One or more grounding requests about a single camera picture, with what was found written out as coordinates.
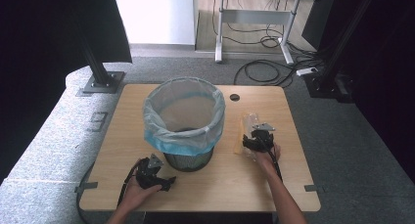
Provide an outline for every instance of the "desk top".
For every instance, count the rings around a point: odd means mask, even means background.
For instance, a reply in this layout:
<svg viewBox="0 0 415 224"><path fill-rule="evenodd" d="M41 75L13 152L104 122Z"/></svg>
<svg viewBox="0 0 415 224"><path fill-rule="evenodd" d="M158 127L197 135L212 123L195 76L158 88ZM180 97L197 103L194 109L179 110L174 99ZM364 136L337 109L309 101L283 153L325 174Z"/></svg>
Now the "desk top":
<svg viewBox="0 0 415 224"><path fill-rule="evenodd" d="M260 122L277 128L275 142L282 148L279 160L284 184L302 211L317 211L316 192L304 185L313 181L300 144L297 129L284 94L275 86L217 85L226 102L223 134L206 167L196 172L173 169L162 153L144 140L143 100L157 86L130 84L123 89L113 119L88 182L97 189L85 190L80 207L84 210L115 210L119 192L129 169L139 157L155 153L164 161L161 178L177 176L169 192L158 192L140 210L146 211L275 211L269 187L257 164L234 154L240 138L240 120L244 112L256 112ZM238 102L230 100L238 94Z"/></svg>

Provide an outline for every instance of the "white metal desk leg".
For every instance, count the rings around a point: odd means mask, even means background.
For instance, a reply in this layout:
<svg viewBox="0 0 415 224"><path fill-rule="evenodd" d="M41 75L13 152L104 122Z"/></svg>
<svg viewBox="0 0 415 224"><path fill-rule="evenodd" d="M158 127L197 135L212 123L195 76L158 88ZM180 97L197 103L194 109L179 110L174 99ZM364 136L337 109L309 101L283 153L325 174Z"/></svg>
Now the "white metal desk leg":
<svg viewBox="0 0 415 224"><path fill-rule="evenodd" d="M294 7L293 7L293 10L291 11L290 17L288 19L288 23L286 24L287 28L284 31L283 38L278 38L278 41L280 42L281 50L283 51L284 57L288 65L292 65L294 63L293 58L291 57L290 51L288 50L288 47L287 47L287 40L290 35L291 28L293 27L294 18L296 17L299 3L300 3L300 0L294 1Z"/></svg>
<svg viewBox="0 0 415 224"><path fill-rule="evenodd" d="M223 0L220 0L219 21L217 23L216 49L214 53L214 60L217 63L222 62L222 16L223 16Z"/></svg>

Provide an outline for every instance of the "table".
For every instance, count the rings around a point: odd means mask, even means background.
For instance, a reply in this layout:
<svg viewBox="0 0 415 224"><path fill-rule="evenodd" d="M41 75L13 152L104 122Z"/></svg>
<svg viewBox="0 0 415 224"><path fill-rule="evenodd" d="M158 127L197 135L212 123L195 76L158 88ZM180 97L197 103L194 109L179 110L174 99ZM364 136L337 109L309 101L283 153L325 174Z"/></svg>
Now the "table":
<svg viewBox="0 0 415 224"><path fill-rule="evenodd" d="M224 95L226 110L223 134L206 167L196 172L173 169L162 153L144 140L143 100L158 85L129 84L123 89L88 182L96 189L85 190L80 207L84 210L115 210L119 192L129 169L138 157L155 153L164 161L161 178L177 176L169 192L158 192L139 210L143 211L275 211L275 206L257 164L234 154L244 112L256 112L259 120L276 127L276 143L282 147L280 168L289 192L302 211L317 211L316 192L305 185L313 180L300 144L300 138L284 94L275 86L217 85ZM240 100L230 100L238 94Z"/></svg>
<svg viewBox="0 0 415 224"><path fill-rule="evenodd" d="M278 38L281 50L288 65L292 65L293 58L287 47L287 40L296 17L300 0L295 0L291 11L251 11L228 10L223 8L223 0L220 0L218 31L216 36L215 61L222 62L222 23L256 23L256 24L282 24L285 26L283 37Z"/></svg>

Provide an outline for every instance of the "trash can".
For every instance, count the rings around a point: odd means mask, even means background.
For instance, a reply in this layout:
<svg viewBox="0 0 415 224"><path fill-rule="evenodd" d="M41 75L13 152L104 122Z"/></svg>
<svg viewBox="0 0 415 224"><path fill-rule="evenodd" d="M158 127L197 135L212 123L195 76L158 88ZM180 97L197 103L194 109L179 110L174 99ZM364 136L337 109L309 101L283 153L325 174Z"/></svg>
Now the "trash can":
<svg viewBox="0 0 415 224"><path fill-rule="evenodd" d="M223 94L197 77L166 81L144 101L144 138L180 171L208 164L225 119Z"/></svg>

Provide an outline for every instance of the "translucent plastic bag liner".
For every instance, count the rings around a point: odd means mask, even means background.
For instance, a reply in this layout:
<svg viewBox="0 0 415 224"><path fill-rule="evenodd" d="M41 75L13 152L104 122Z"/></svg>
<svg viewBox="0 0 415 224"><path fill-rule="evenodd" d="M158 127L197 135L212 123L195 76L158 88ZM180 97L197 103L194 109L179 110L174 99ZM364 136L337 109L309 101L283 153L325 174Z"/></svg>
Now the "translucent plastic bag liner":
<svg viewBox="0 0 415 224"><path fill-rule="evenodd" d="M209 152L223 130L225 101L214 85L196 77L168 80L144 101L145 139L167 154Z"/></svg>

